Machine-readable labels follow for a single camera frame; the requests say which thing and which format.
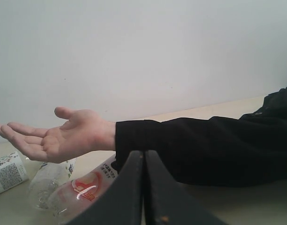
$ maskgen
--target table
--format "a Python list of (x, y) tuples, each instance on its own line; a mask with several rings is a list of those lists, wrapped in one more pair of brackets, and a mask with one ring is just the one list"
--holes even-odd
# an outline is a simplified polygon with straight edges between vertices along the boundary
[[(239, 118), (244, 113), (258, 109), (262, 102), (263, 97), (255, 97), (145, 119), (209, 119), (212, 116)], [(0, 157), (13, 151), (15, 148), (9, 143), (0, 144)], [(113, 154), (113, 151), (97, 151), (78, 157), (71, 178), (87, 174)], [(22, 154), (20, 156), (31, 180), (37, 172), (39, 162), (30, 161)], [(49, 212), (38, 211), (29, 206), (26, 197), (29, 181), (0, 194), (0, 225), (56, 224)], [(287, 180), (248, 188), (183, 186), (206, 209), (230, 225), (287, 225)]]

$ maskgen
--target person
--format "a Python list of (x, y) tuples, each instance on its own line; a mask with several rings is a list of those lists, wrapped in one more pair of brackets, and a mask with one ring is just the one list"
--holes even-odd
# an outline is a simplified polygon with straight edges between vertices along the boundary
[(92, 110), (57, 107), (67, 121), (51, 129), (10, 122), (0, 135), (31, 160), (60, 163), (91, 151), (116, 151), (121, 168), (132, 150), (155, 150), (176, 181), (245, 187), (287, 179), (287, 87), (240, 119), (178, 118), (110, 122)]

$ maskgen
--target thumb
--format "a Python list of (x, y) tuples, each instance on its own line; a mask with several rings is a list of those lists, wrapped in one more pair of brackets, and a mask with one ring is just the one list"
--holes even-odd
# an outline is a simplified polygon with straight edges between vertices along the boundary
[(69, 118), (74, 113), (74, 110), (71, 110), (66, 107), (56, 107), (55, 108), (55, 115), (59, 118), (69, 120)]

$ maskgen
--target white wall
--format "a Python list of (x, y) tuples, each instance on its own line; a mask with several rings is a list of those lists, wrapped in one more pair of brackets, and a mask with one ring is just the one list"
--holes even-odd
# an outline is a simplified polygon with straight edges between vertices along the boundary
[(0, 0), (0, 123), (126, 120), (287, 85), (287, 0)]

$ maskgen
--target red label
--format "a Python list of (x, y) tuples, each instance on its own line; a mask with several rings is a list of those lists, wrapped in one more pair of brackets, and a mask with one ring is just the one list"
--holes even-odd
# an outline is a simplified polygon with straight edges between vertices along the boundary
[(73, 180), (72, 186), (79, 196), (92, 201), (99, 194), (103, 177), (99, 172), (90, 172), (85, 176)]

